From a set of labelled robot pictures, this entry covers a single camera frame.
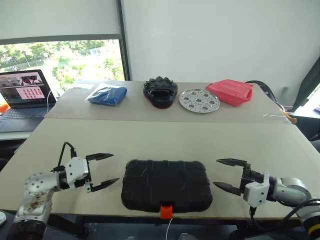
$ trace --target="black plastic case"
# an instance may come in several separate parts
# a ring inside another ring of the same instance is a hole
[[[131,210],[201,212],[212,202],[206,168],[199,161],[131,160],[125,167],[121,199]]]

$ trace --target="laptop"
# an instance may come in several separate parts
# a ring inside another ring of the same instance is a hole
[[[0,133],[33,131],[47,113],[50,87],[41,70],[0,73],[0,93],[11,108],[0,116]],[[55,103],[50,94],[48,106]]]

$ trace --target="white wire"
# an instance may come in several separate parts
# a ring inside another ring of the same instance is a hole
[[[53,90],[53,91],[55,91],[58,94],[58,96],[60,97],[60,94],[57,90]],[[46,96],[46,113],[49,112],[49,96],[51,93],[52,93],[52,95],[54,95],[52,90],[50,90],[50,92],[48,93],[48,96]]]
[[[168,230],[169,230],[169,227],[170,227],[170,224],[171,224],[172,219],[173,219],[173,217],[170,219],[168,228],[166,229],[165,240],[167,240],[167,238],[168,238]]]

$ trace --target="red plastic container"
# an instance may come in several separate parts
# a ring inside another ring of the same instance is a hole
[[[239,106],[251,100],[253,86],[230,79],[211,83],[205,89],[215,94],[220,101],[232,106]]]

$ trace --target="metal plate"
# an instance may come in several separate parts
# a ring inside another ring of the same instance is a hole
[[[194,113],[206,114],[216,111],[220,101],[216,95],[204,89],[190,89],[179,96],[182,106]]]

